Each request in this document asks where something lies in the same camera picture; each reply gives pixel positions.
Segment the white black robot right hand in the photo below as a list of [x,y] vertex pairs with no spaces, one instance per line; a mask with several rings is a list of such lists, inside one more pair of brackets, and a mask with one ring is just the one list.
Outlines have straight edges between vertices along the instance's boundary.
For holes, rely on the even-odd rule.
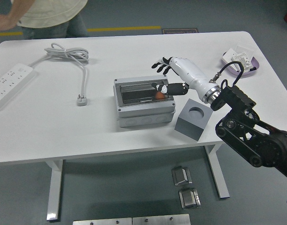
[[183,83],[152,84],[153,88],[165,95],[185,95],[189,89],[193,89],[197,91],[202,102],[211,104],[220,94],[220,87],[215,82],[211,83],[191,60],[178,57],[162,58],[152,68],[158,68],[157,72],[163,71],[164,75],[172,69],[183,80]]

